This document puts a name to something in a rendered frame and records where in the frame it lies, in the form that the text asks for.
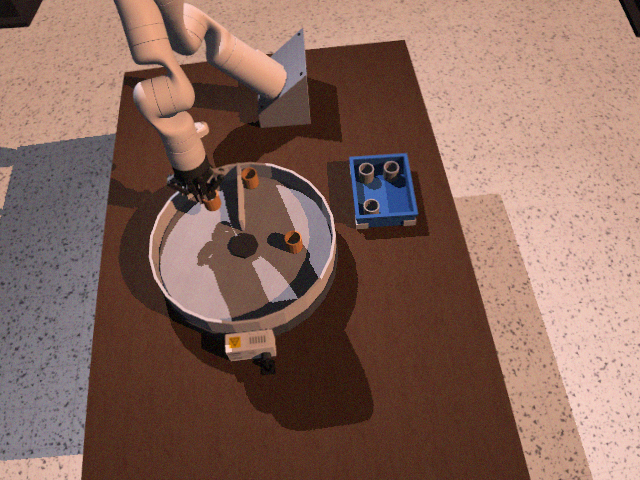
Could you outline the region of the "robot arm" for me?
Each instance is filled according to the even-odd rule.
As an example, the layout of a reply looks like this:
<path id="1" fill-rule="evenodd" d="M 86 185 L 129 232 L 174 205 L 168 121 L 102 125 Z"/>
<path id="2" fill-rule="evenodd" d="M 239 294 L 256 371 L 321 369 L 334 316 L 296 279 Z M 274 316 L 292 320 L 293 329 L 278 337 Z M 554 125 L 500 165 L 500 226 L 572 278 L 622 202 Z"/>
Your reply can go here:
<path id="1" fill-rule="evenodd" d="M 194 124 L 186 112 L 194 104 L 195 93 L 173 51 L 193 55 L 205 35 L 210 65 L 267 100 L 273 100 L 283 90 L 287 72 L 282 65 L 184 0 L 113 1 L 133 61 L 138 65 L 161 65 L 168 72 L 139 82 L 133 99 L 141 115 L 159 133 L 175 169 L 192 170 L 204 161 L 200 138 L 209 133 L 209 128 L 206 122 Z"/>

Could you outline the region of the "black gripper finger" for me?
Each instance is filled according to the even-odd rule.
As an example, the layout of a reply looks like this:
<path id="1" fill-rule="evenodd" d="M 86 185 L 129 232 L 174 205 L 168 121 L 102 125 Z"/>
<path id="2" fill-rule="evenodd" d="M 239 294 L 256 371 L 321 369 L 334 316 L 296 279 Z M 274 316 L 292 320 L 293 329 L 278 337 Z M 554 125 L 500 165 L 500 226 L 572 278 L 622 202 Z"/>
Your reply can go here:
<path id="1" fill-rule="evenodd" d="M 189 195 L 189 194 L 193 194 L 196 201 L 199 202 L 200 204 L 203 204 L 202 201 L 202 192 L 200 190 L 200 188 L 198 187 L 198 185 L 193 184 L 192 180 L 185 180 L 185 184 L 177 181 L 177 179 L 174 178 L 174 174 L 171 175 L 167 175 L 167 186 L 177 190 L 178 192 L 184 194 L 184 195 Z M 183 187 L 185 188 L 183 188 Z M 196 189 L 197 188 L 197 189 Z"/>
<path id="2" fill-rule="evenodd" d="M 197 178 L 197 181 L 199 183 L 199 187 L 200 190 L 202 191 L 202 196 L 203 199 L 206 201 L 210 201 L 211 200 L 211 194 L 210 192 L 215 192 L 215 190 L 218 188 L 218 186 L 221 184 L 221 182 L 224 180 L 224 169 L 223 168 L 219 168 L 218 170 L 213 169 L 210 167 L 210 169 L 213 170 L 213 177 L 210 180 L 210 183 L 205 183 L 203 176 L 200 176 Z M 207 188 L 206 188 L 207 186 Z"/>

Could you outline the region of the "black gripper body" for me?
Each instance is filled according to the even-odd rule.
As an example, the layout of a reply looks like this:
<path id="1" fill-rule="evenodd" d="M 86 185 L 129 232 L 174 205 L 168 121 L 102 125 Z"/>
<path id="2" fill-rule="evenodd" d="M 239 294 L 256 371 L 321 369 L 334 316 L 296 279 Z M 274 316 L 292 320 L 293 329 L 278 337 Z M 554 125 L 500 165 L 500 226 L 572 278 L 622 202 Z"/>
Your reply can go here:
<path id="1" fill-rule="evenodd" d="M 172 166 L 172 165 L 171 165 L 171 166 Z M 210 179 L 210 177 L 211 177 L 211 176 L 212 176 L 212 174 L 213 174 L 213 170 L 212 170 L 212 169 L 210 169 L 210 167 L 211 167 L 211 168 L 213 168 L 213 166 L 212 166 L 211 164 L 209 164 L 209 161 L 208 161 L 208 158 L 207 158 L 206 152 L 205 152 L 205 159 L 204 159 L 204 161 L 203 161 L 203 162 L 202 162 L 198 167 L 196 167 L 196 168 L 194 168 L 194 169 L 192 169 L 192 170 L 188 170 L 188 171 L 180 171 L 180 170 L 175 169 L 175 168 L 172 166 L 173 171 L 174 171 L 174 178 L 175 178 L 175 179 L 179 180 L 180 182 L 182 182 L 182 183 L 184 183 L 184 184 L 185 184 L 185 180 L 183 180 L 183 179 L 186 179 L 186 180 L 193 179 L 193 180 L 192 180 L 192 182 L 193 182 L 194 186 L 195 186 L 195 185 L 199 185 L 199 183 L 198 183 L 198 181 L 197 181 L 197 178 L 195 179 L 195 177 L 199 177 L 199 176 L 201 176 L 201 174 L 202 174 L 204 171 L 206 171 L 206 172 L 202 175 L 202 176 L 203 176 L 203 179 L 204 179 L 204 182 L 207 182 L 207 181 Z M 180 178 L 178 178 L 178 177 L 181 177 L 182 179 L 180 179 Z"/>

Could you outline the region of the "grey metal bushing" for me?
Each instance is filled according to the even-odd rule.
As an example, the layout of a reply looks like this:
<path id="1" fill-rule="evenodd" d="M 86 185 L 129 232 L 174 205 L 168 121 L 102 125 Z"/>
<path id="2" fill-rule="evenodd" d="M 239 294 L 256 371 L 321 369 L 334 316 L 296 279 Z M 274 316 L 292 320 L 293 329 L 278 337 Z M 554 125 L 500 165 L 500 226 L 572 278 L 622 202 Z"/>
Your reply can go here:
<path id="1" fill-rule="evenodd" d="M 361 170 L 361 171 L 360 171 Z M 369 174 L 364 174 L 369 173 Z M 369 184 L 373 181 L 374 167 L 369 163 L 363 163 L 359 166 L 359 181 L 363 184 Z"/>
<path id="2" fill-rule="evenodd" d="M 374 209 L 374 211 L 369 211 L 367 209 Z M 369 214 L 379 214 L 379 202 L 375 199 L 368 199 L 364 202 L 363 215 Z"/>
<path id="3" fill-rule="evenodd" d="M 385 169 L 385 167 L 388 171 Z M 383 178 L 387 182 L 394 182 L 398 179 L 398 172 L 399 165 L 394 161 L 388 161 L 384 164 Z"/>

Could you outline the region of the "blue open-top crate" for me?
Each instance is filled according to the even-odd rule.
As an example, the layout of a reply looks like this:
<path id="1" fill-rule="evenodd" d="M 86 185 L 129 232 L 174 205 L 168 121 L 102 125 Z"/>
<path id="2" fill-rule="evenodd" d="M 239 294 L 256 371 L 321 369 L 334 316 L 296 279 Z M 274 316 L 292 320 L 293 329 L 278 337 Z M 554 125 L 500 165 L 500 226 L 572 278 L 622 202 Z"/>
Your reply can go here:
<path id="1" fill-rule="evenodd" d="M 407 153 L 357 156 L 349 161 L 356 229 L 416 225 L 418 211 Z M 383 178 L 384 164 L 388 161 L 399 164 L 398 179 L 394 182 L 387 182 Z M 369 184 L 359 181 L 359 166 L 362 163 L 374 166 L 374 178 Z M 379 202 L 379 214 L 363 215 L 364 202 L 368 199 Z"/>

